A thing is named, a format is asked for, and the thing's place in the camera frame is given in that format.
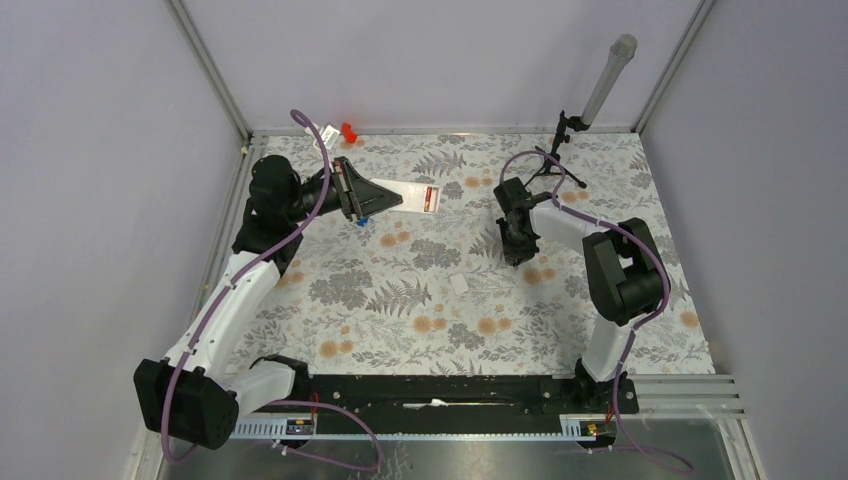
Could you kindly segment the white battery cover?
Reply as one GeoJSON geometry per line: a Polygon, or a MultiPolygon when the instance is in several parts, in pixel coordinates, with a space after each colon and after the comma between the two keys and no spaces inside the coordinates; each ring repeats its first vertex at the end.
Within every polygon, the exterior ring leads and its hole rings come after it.
{"type": "Polygon", "coordinates": [[[451,275],[449,277],[449,281],[456,295],[463,295],[467,293],[470,289],[465,276],[461,273],[451,275]]]}

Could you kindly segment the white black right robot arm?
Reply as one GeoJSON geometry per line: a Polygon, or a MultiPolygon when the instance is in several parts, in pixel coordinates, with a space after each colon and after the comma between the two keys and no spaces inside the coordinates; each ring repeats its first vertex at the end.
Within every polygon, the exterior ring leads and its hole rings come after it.
{"type": "Polygon", "coordinates": [[[615,383],[624,377],[639,319],[656,317],[669,301],[668,274],[650,229],[639,218],[613,224],[568,209],[550,193],[531,194],[518,178],[502,182],[494,195],[503,212],[497,224],[509,265],[531,260],[541,238],[584,259],[598,318],[567,393],[583,410],[597,412],[612,400],[615,383]]]}

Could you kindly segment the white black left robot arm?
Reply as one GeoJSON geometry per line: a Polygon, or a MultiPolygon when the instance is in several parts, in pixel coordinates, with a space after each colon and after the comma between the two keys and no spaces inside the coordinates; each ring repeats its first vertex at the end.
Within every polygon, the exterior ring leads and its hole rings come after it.
{"type": "Polygon", "coordinates": [[[312,394],[305,362],[266,355],[228,378],[228,355],[294,260],[310,220],[339,211],[356,222],[402,202],[400,194],[364,178],[345,157],[328,161],[307,179],[283,156],[258,160],[242,225],[213,293],[164,357],[144,359],[134,372],[145,427],[163,440],[215,450],[247,414],[274,401],[288,411],[304,407],[312,394]]]}

